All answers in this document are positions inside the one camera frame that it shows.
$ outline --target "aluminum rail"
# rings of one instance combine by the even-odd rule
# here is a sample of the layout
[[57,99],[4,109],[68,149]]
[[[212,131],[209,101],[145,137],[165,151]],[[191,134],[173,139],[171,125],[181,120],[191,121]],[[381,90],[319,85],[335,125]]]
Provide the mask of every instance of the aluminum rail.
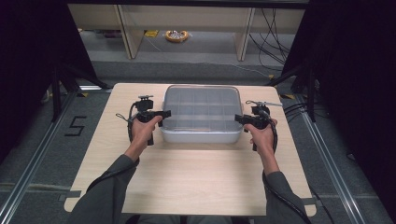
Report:
[[[301,95],[297,95],[296,100],[298,104],[304,102],[304,99]],[[346,209],[350,221],[352,223],[357,223],[357,224],[367,223],[364,220],[364,217],[361,213],[361,210],[359,209],[357,202],[355,201],[355,199],[352,196],[352,193],[347,187],[346,181],[344,180],[340,171],[338,170],[338,167],[335,164],[334,159],[332,158],[332,154],[330,153],[330,150],[327,148],[326,143],[324,142],[323,137],[321,136],[320,131],[318,130],[317,124],[311,121],[311,118],[309,118],[307,113],[303,113],[303,118],[306,126],[308,127],[309,132],[312,135],[312,138],[315,141],[320,157],[323,159],[324,165],[326,166],[326,169],[330,175],[330,178],[332,179],[334,187],[337,190],[338,195],[340,196],[341,202],[343,203]]]
[[29,164],[26,166],[17,184],[8,195],[6,202],[2,205],[0,210],[0,221],[2,224],[9,223],[9,221],[14,216],[19,204],[21,203],[24,193],[28,189],[35,172],[37,171],[40,163],[43,161],[49,149],[54,135],[57,133],[59,126],[64,119],[67,108],[71,105],[76,96],[76,92],[69,92],[67,94],[66,98],[64,99],[62,112],[59,114],[58,118],[50,124],[46,134],[40,142],[40,145],[37,147],[35,154],[33,155],[32,159],[30,159]]

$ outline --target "handheld controller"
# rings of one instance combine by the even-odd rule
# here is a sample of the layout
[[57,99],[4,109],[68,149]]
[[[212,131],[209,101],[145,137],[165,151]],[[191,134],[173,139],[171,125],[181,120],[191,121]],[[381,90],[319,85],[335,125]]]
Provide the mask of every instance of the handheld controller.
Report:
[[[128,135],[129,135],[129,140],[132,142],[134,137],[132,136],[132,126],[134,124],[134,119],[138,119],[140,122],[147,123],[151,121],[155,116],[161,116],[163,119],[171,117],[171,111],[166,110],[166,111],[149,111],[150,109],[153,108],[154,102],[149,99],[149,97],[152,97],[152,95],[143,95],[143,96],[138,96],[140,98],[140,101],[136,101],[135,103],[132,104],[131,110],[129,111],[129,119],[128,121]],[[135,116],[132,117],[132,110],[136,106],[137,113]],[[163,121],[161,120],[158,122],[158,126],[162,127],[163,126]],[[151,134],[151,138],[148,140],[148,146],[154,145],[154,139]]]
[[[257,129],[264,129],[268,126],[268,124],[272,123],[270,116],[270,109],[266,105],[277,105],[266,102],[255,102],[255,101],[246,101],[246,104],[255,104],[255,106],[251,107],[251,112],[254,116],[250,115],[236,115],[235,121],[238,121],[242,125],[251,124]],[[253,151],[257,151],[257,146],[253,143]]]

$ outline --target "gray sleeve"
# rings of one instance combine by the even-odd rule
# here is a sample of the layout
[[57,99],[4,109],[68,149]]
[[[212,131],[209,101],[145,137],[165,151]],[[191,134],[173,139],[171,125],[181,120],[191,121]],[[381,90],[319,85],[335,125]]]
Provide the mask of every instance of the gray sleeve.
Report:
[[79,199],[67,223],[119,223],[125,191],[137,164],[125,155],[119,156],[106,172],[130,169],[97,183]]
[[[288,180],[282,172],[273,172],[266,177],[267,183],[279,195],[298,207],[305,214],[303,201],[293,193]],[[281,202],[272,192],[265,188],[267,198],[267,217],[270,223],[305,223],[304,220],[291,208]]]

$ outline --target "hand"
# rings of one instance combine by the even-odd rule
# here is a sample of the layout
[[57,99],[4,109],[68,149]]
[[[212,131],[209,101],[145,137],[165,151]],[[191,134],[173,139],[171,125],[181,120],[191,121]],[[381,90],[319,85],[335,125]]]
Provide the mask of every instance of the hand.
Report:
[[[272,121],[277,125],[276,119],[272,119]],[[257,153],[259,153],[262,158],[262,165],[264,167],[265,174],[269,175],[272,172],[279,171],[273,149],[274,133],[271,129],[271,124],[268,124],[267,127],[262,130],[255,128],[251,124],[245,124],[244,128],[250,131],[253,137],[250,139],[250,144],[256,144]]]
[[133,161],[137,161],[140,154],[148,146],[148,140],[151,138],[152,131],[155,130],[155,124],[162,119],[163,117],[156,116],[147,123],[142,123],[138,119],[134,119],[134,124],[132,125],[133,139],[124,154]]

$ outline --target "gray floor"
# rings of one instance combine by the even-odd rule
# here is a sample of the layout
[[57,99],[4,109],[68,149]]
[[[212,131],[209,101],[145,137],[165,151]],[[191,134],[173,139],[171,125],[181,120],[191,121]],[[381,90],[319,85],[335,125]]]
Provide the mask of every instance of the gray floor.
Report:
[[[270,75],[280,75],[279,71],[261,66],[259,51],[252,41],[248,43],[246,59],[238,62],[233,35],[227,33],[192,32],[186,42],[173,44],[167,42],[163,32],[160,32],[156,38],[143,39],[137,57],[133,60],[127,59],[120,38],[104,38],[92,31],[82,32],[81,37],[97,75],[108,84],[158,82],[263,85]],[[259,35],[254,34],[253,37],[262,42]],[[279,39],[284,46],[290,47],[293,35],[280,35]],[[269,50],[281,57],[278,50]],[[261,60],[264,65],[273,69],[282,68],[281,63],[268,56],[262,55]],[[84,80],[80,80],[80,83],[90,84]],[[292,78],[279,84],[279,94],[291,94],[291,83]],[[10,223],[64,223],[67,220],[68,213],[63,209],[64,195],[73,183],[108,96],[109,93],[92,92],[86,97],[74,99]],[[297,104],[295,99],[282,98],[281,101],[284,108]],[[80,136],[68,137],[68,133],[78,131],[69,128],[75,116],[86,116],[75,123],[84,126],[84,129]],[[347,147],[338,135],[325,105],[316,105],[316,118],[320,133],[366,223],[392,223],[358,164],[346,157]],[[2,203],[35,153],[50,126],[50,119],[49,101],[36,113],[35,121],[27,125],[27,132],[20,144],[0,165]],[[303,116],[299,112],[291,113],[288,120],[309,185],[319,195],[335,223],[353,223],[330,179]],[[123,214],[121,223],[129,216]],[[311,220],[313,223],[331,223],[322,206],[318,207]],[[262,217],[256,217],[255,223],[262,221]]]

